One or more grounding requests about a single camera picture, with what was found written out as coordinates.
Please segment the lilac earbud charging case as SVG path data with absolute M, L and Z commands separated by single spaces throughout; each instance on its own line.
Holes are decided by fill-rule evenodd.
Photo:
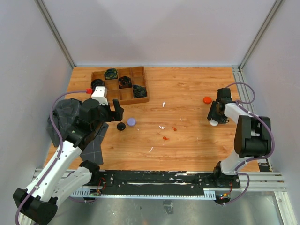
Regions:
M 134 118 L 129 118 L 127 124 L 132 127 L 136 124 L 136 120 Z

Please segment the black earbud charging case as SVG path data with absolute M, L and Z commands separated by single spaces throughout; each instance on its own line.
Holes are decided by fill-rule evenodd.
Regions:
M 125 128 L 126 128 L 126 124 L 125 123 L 120 122 L 120 123 L 117 124 L 117 129 L 119 131 L 123 131 L 123 130 L 125 130 Z

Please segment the white earbud charging case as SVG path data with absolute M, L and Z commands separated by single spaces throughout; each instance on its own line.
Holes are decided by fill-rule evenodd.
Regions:
M 214 126 L 214 127 L 218 125 L 218 122 L 215 121 L 215 120 L 213 120 L 213 119 L 211 119 L 211 120 L 209 121 L 209 123 L 210 123 L 212 126 Z

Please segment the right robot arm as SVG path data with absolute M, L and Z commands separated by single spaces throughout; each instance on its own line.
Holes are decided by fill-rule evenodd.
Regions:
M 236 123 L 233 152 L 217 163 L 205 180 L 218 188 L 228 187 L 238 178 L 238 172 L 247 163 L 268 157 L 274 151 L 270 118 L 257 116 L 233 101 L 230 88 L 217 90 L 207 119 L 212 126 L 226 124 L 229 119 Z

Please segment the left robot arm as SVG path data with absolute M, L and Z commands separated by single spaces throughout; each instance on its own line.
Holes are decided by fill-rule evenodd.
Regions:
M 124 110 L 118 100 L 109 105 L 89 98 L 79 108 L 73 124 L 60 135 L 58 151 L 42 172 L 25 189 L 18 188 L 13 199 L 18 207 L 15 223 L 19 224 L 22 213 L 39 225 L 46 225 L 54 218 L 58 207 L 84 184 L 96 185 L 100 181 L 99 166 L 84 161 L 73 173 L 62 178 L 71 163 L 95 139 L 105 122 L 122 121 Z

